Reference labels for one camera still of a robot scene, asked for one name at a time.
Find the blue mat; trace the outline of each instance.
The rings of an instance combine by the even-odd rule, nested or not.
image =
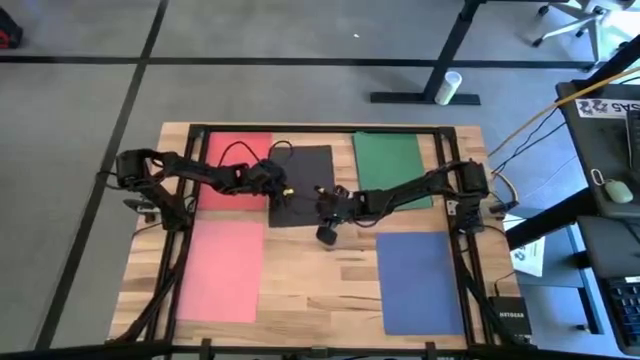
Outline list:
[[[387,335],[463,335],[449,235],[376,236]]]

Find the office chair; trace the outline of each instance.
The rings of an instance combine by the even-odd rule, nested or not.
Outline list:
[[[608,26],[607,20],[611,13],[614,11],[640,11],[640,0],[577,0],[577,3],[579,7],[567,3],[549,3],[541,7],[538,10],[540,17],[549,12],[549,7],[553,7],[573,16],[576,21],[542,35],[533,42],[532,46],[539,47],[544,39],[569,31],[578,30],[576,37],[580,37],[584,35],[585,31],[588,31],[594,63],[585,70],[590,71],[602,61],[602,31]]]

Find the pink mat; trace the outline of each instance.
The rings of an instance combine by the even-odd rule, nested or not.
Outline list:
[[[209,137],[207,164],[218,166],[224,150],[236,141],[243,141],[249,145],[259,159],[266,158],[269,155],[271,140],[271,133],[213,133]],[[256,159],[244,146],[234,145],[227,151],[222,165],[237,163],[247,163],[251,166],[256,163]],[[200,199],[198,200],[198,209],[203,210],[264,210],[266,206],[267,200],[264,196],[222,195],[208,185],[201,187]]]
[[[255,322],[263,239],[260,223],[196,220],[177,318]]]

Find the robotic arm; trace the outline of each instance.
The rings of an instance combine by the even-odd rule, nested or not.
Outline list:
[[[464,179],[465,187],[460,189],[459,193],[447,181],[447,174],[452,170],[460,170]],[[348,222],[361,227],[372,227],[398,206],[430,195],[444,195],[446,199],[457,202],[454,223],[458,230],[472,233],[481,231],[480,201],[489,194],[489,187],[482,164],[458,161],[445,164],[419,178],[387,190],[350,192],[338,185],[332,192],[320,187],[316,187],[316,192],[316,211],[320,217],[316,237],[324,244],[332,246],[337,238],[334,231],[337,225]]]
[[[149,163],[162,170],[149,171]],[[160,209],[165,230],[182,231],[190,224],[184,199],[170,194],[160,183],[177,176],[207,184],[224,195],[252,194],[269,197],[270,206],[284,205],[292,190],[285,184],[284,170],[268,159],[253,166],[234,164],[209,166],[179,156],[175,152],[157,152],[151,149],[128,150],[116,158],[116,177],[122,189],[139,192]]]

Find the black mat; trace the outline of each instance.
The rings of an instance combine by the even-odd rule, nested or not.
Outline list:
[[[279,147],[273,150],[271,160],[284,168],[287,184],[296,195],[286,208],[269,209],[269,227],[318,225],[313,187],[332,189],[335,184],[331,146],[296,146],[293,153],[287,147]]]

